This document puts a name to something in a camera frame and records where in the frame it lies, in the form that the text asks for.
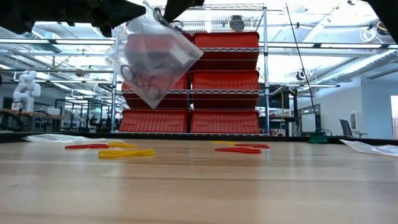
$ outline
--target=plastic bag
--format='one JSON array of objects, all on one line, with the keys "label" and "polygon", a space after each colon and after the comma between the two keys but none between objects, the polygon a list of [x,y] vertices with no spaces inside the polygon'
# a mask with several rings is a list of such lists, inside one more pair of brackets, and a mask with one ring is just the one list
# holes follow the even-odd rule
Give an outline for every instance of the plastic bag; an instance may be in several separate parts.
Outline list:
[{"label": "plastic bag", "polygon": [[30,142],[58,142],[58,143],[79,143],[79,142],[108,142],[107,139],[90,139],[82,136],[69,136],[66,134],[36,134],[26,136],[23,140]]},{"label": "plastic bag", "polygon": [[143,2],[146,14],[133,19],[108,52],[107,63],[151,108],[155,108],[203,52]]},{"label": "plastic bag", "polygon": [[371,146],[369,144],[359,141],[346,141],[342,139],[340,139],[340,141],[346,144],[347,146],[357,150],[358,152],[398,157],[398,146],[393,146],[393,145]]}]

